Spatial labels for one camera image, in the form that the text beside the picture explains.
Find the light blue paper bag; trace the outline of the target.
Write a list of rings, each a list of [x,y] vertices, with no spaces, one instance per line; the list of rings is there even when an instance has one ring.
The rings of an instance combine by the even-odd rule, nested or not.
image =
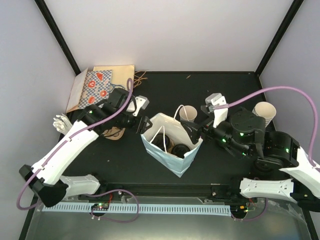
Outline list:
[[[183,113],[186,120],[193,121],[196,111],[188,110],[187,105],[180,105],[174,116],[156,114],[150,119],[152,127],[141,134],[146,152],[179,178],[191,166],[203,143],[201,138],[192,143],[181,122],[176,119],[179,113]]]

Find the single black cup lid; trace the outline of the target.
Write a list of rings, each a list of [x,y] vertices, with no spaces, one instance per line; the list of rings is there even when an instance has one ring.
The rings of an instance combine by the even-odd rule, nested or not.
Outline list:
[[[171,147],[170,138],[165,134],[159,133],[155,136],[152,143],[162,151],[168,150]]]

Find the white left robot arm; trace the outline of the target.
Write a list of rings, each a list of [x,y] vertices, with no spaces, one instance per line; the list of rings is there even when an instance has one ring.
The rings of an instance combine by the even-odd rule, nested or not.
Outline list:
[[[150,119],[141,114],[149,104],[144,96],[134,96],[131,91],[116,88],[108,99],[85,107],[60,142],[32,166],[23,165],[19,174],[25,180],[23,189],[30,188],[46,207],[53,207],[64,198],[92,195],[103,199],[108,192],[106,185],[88,174],[64,176],[66,168],[93,141],[105,131],[117,127],[133,129],[143,134],[152,127]]]

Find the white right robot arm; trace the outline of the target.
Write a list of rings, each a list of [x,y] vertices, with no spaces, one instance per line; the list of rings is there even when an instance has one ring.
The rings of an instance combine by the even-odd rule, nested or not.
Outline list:
[[[181,121],[191,142],[213,140],[232,156],[252,161],[250,177],[219,183],[213,199],[241,205],[246,199],[269,198],[297,204],[311,212],[320,211],[320,173],[310,164],[300,144],[289,134],[267,131],[265,119],[241,107],[214,126],[210,114],[200,123]]]

